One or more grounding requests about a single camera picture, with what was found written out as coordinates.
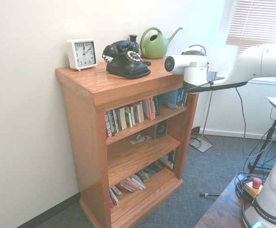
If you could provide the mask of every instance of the robotic arm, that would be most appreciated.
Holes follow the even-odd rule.
[[[206,80],[207,57],[200,51],[169,56],[165,68],[172,74],[184,75],[183,89],[189,93],[239,87],[253,78],[276,77],[276,43],[246,49],[222,80]],[[252,206],[245,211],[244,222],[248,228],[276,228],[276,163]]]
[[[187,51],[169,56],[165,61],[168,72],[184,75],[184,90],[189,93],[244,86],[257,77],[276,77],[276,43],[252,46],[238,58],[232,72],[222,80],[208,82],[207,57],[203,52]]]

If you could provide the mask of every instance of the green watering can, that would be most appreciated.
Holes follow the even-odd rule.
[[[143,56],[150,59],[163,58],[166,55],[167,46],[170,44],[176,33],[181,29],[182,27],[177,29],[176,32],[169,39],[166,39],[163,37],[162,32],[158,28],[148,28],[143,33],[140,41],[140,48]],[[144,36],[151,30],[156,30],[158,31],[158,33],[149,37],[143,45]]]

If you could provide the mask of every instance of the rotary telephone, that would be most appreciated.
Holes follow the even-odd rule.
[[[106,70],[111,74],[136,79],[151,73],[147,66],[150,62],[142,61],[137,43],[131,41],[118,41],[105,47],[102,58],[107,63]],[[104,56],[112,57],[111,61]]]

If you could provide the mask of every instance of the window blinds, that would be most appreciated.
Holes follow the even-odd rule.
[[[248,47],[276,43],[276,0],[238,0],[227,44],[238,46],[236,60]]]

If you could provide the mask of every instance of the carpet floor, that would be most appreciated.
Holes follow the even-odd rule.
[[[189,147],[183,173],[184,186],[146,216],[135,228],[193,228],[217,197],[200,197],[199,193],[220,194],[240,171],[246,158],[242,154],[242,138],[208,135],[213,147],[205,153]],[[245,154],[248,155],[259,140],[245,140]],[[260,151],[260,142],[253,154]],[[276,145],[271,143],[260,162],[276,155]],[[268,162],[274,164],[276,157]],[[259,176],[268,175],[255,170]],[[61,212],[38,228],[92,228],[79,203]]]

